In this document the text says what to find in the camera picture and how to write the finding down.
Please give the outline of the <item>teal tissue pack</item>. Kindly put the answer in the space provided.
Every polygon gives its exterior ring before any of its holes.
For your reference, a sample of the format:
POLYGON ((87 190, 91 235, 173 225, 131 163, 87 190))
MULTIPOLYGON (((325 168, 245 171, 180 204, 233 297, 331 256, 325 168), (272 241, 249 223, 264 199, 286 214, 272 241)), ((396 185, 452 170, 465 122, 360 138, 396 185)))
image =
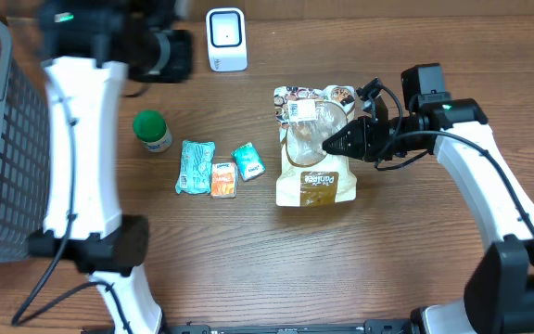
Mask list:
POLYGON ((266 171, 259 152, 251 142, 247 142, 235 149, 232 152, 232 158, 245 182, 262 175, 266 171))

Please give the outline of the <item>long teal wipes pack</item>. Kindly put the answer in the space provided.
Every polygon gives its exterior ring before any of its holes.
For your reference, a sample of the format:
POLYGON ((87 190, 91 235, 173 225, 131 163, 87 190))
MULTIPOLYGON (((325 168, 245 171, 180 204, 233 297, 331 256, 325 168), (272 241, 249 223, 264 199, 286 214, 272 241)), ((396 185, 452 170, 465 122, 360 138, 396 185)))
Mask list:
POLYGON ((182 144, 180 172, 175 190, 178 194, 207 194, 211 189, 211 168, 214 142, 185 140, 182 144))

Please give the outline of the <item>orange tissue pack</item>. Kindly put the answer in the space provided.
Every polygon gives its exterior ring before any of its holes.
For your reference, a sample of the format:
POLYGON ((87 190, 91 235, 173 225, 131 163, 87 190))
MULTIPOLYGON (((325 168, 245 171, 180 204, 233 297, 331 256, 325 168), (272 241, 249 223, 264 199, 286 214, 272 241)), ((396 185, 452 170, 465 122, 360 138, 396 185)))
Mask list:
POLYGON ((238 171, 233 162, 214 163, 212 165, 210 195, 213 198, 234 198, 236 196, 237 182, 238 171))

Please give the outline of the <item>brown white snack bag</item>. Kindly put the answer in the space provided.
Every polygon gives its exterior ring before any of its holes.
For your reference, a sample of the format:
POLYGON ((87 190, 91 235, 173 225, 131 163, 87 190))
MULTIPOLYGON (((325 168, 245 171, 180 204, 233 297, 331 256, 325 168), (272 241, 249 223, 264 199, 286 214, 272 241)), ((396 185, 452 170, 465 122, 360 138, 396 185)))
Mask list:
POLYGON ((280 86, 273 103, 281 146, 276 204, 312 207, 354 200, 357 178, 349 159, 325 152, 323 142, 354 119, 355 90, 280 86))

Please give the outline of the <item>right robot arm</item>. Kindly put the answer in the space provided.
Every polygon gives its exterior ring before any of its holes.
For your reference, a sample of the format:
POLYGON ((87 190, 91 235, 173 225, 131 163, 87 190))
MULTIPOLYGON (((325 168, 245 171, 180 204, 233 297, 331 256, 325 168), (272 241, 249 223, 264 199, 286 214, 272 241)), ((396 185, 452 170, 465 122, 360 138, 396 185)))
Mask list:
POLYGON ((322 144, 323 150, 379 164, 416 151, 433 155, 472 213, 484 256, 463 296, 421 307, 394 333, 534 333, 534 203, 499 151, 489 119, 472 98, 454 99, 438 63, 401 74, 404 99, 390 119, 377 104, 379 79, 358 88, 364 116, 322 144))

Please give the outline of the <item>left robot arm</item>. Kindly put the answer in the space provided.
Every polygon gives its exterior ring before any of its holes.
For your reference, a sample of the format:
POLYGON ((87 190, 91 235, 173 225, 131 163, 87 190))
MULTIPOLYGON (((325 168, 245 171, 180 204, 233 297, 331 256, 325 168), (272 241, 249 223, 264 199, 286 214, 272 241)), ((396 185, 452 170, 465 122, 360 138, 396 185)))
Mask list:
POLYGON ((115 164, 127 81, 173 84, 192 70, 184 1, 45 1, 37 12, 50 123, 50 185, 32 257, 73 262, 98 289, 115 333, 169 327, 146 279, 149 222, 122 211, 115 164))

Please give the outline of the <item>green capped plastic bottle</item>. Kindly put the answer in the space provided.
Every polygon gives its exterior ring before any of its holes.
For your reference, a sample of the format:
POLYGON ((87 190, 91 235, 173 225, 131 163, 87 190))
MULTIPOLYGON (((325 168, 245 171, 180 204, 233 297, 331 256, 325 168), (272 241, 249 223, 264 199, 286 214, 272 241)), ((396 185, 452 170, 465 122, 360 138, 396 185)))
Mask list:
POLYGON ((133 132, 150 152, 163 152, 172 144, 172 133, 155 110, 143 110, 133 119, 133 132))

